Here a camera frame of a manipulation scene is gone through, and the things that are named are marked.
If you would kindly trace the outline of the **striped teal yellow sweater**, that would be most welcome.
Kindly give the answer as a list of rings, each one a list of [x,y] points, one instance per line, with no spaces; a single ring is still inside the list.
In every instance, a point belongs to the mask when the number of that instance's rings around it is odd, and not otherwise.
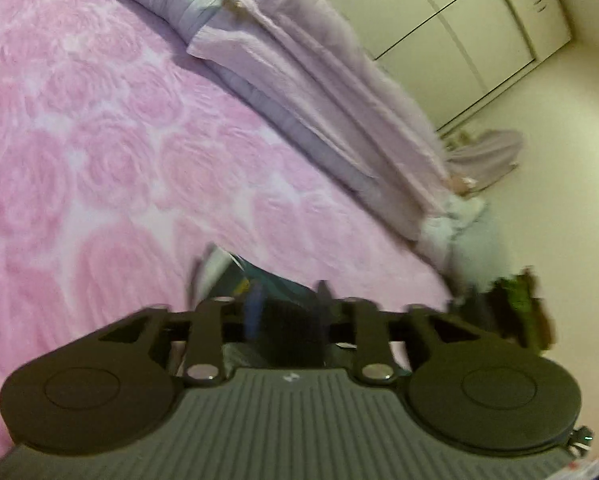
[[[231,376],[239,368],[353,366],[356,344],[325,339],[325,324],[336,319],[334,297],[325,281],[306,287],[255,266],[240,255],[208,244],[191,271],[191,310],[216,297],[242,301],[240,341],[222,341],[222,361]]]

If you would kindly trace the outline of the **stack of dark folded clothes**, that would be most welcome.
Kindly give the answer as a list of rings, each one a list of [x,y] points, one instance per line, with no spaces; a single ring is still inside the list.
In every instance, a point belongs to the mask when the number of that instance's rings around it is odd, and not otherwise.
[[[513,310],[500,288],[501,276],[486,286],[481,292],[472,286],[449,304],[449,312],[459,316],[481,330],[498,335],[500,338],[518,344],[520,347],[542,354],[555,343],[553,323],[547,315],[545,304],[538,296],[539,281],[532,268],[525,268],[519,274],[526,274],[531,281],[531,310]]]

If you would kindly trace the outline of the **white fluffy pillow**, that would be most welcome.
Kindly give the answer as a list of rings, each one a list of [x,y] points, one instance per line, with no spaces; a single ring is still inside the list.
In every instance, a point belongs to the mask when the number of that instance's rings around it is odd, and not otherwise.
[[[511,273],[496,216],[490,203],[479,196],[450,196],[444,214],[422,222],[417,250],[456,298],[471,290],[488,292]]]

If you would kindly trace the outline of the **green folded garment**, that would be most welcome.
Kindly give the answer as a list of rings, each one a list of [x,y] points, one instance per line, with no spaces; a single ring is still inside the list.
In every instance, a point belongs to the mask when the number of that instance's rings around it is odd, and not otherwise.
[[[531,310],[531,281],[526,274],[501,278],[499,286],[505,292],[505,298],[513,310],[517,312]]]

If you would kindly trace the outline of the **lilac cloth on floor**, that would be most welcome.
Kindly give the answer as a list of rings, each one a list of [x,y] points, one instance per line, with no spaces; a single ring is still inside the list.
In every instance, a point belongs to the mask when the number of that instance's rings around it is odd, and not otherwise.
[[[489,130],[447,154],[449,185],[458,195],[479,193],[519,166],[525,142],[515,130]]]

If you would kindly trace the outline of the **pink rose bedspread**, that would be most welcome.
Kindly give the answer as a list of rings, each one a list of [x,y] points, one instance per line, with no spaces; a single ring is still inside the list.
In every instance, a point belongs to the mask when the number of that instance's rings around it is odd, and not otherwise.
[[[0,0],[0,387],[144,306],[185,309],[209,244],[387,310],[448,298],[141,6]]]

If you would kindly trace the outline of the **folded lilac quilt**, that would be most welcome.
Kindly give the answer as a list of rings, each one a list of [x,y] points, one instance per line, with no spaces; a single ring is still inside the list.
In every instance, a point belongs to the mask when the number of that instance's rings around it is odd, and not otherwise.
[[[450,236],[436,130],[329,0],[222,0],[188,51],[400,236]]]

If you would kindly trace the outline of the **white wardrobe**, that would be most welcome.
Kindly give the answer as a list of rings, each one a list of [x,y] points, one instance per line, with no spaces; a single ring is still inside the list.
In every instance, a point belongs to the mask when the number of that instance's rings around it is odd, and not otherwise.
[[[560,0],[331,2],[441,134],[572,39]]]

